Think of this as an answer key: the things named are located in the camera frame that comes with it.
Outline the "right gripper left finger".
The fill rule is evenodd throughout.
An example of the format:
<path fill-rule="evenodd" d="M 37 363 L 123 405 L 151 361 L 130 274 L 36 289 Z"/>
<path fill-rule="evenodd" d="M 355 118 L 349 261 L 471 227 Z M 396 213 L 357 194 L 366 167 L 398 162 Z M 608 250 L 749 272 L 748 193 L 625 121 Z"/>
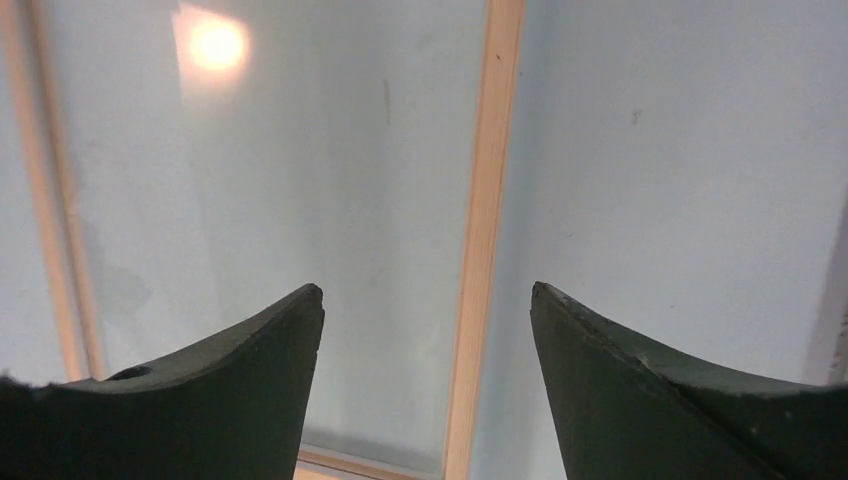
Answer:
<path fill-rule="evenodd" d="M 291 479 L 324 326 L 306 284 L 104 380 L 1 380 L 5 479 Z"/>

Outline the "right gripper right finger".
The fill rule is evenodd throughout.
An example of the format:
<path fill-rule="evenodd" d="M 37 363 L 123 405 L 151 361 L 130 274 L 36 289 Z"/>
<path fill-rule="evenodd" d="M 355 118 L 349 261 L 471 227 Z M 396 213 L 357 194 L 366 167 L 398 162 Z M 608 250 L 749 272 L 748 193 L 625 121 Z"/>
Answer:
<path fill-rule="evenodd" d="M 533 337 L 571 479 L 843 479 L 847 388 L 720 366 L 538 282 Z"/>

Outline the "white wooden picture frame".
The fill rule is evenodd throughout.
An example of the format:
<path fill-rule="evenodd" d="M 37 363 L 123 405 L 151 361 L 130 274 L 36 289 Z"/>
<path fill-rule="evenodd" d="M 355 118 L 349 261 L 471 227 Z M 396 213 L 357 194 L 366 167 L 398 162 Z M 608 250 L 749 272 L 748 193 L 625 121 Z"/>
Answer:
<path fill-rule="evenodd" d="M 75 209 L 72 173 L 62 126 L 45 1 L 1 5 L 3 98 L 10 135 L 20 145 L 35 223 L 33 247 L 47 286 L 49 334 L 58 343 L 60 383 L 104 380 L 94 305 L 84 270 L 85 245 Z M 495 267 L 510 116 L 518 73 L 524 5 L 479 1 L 484 7 L 480 76 L 465 210 L 443 464 L 437 478 L 308 446 L 303 434 L 291 479 L 466 479 L 473 461 L 483 343 Z"/>

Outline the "clear plastic sheet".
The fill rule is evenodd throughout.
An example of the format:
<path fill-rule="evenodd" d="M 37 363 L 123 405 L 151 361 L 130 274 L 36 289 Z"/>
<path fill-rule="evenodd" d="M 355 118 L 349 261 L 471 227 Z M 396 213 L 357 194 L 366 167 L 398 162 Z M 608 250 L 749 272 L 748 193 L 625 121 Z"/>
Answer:
<path fill-rule="evenodd" d="M 105 375 L 303 284 L 304 442 L 441 474 L 479 1 L 45 1 Z"/>

